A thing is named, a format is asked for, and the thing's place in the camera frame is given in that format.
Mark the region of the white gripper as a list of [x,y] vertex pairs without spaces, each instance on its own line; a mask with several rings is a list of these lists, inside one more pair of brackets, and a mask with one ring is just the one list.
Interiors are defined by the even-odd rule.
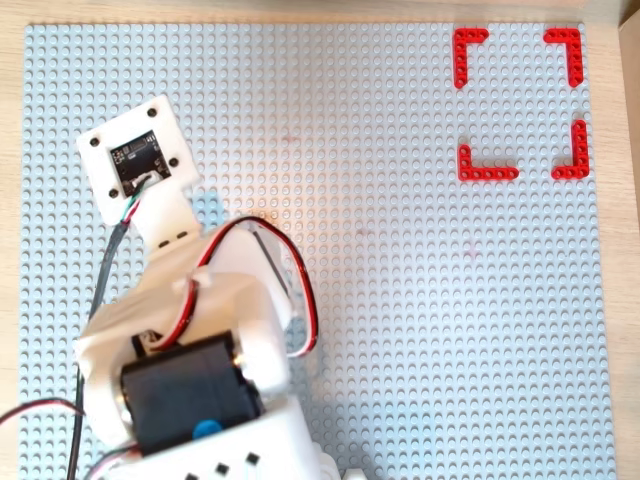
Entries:
[[307,319],[291,247],[265,227],[222,226],[148,258],[140,281],[107,307],[111,351],[183,351],[226,342],[233,351],[283,351]]

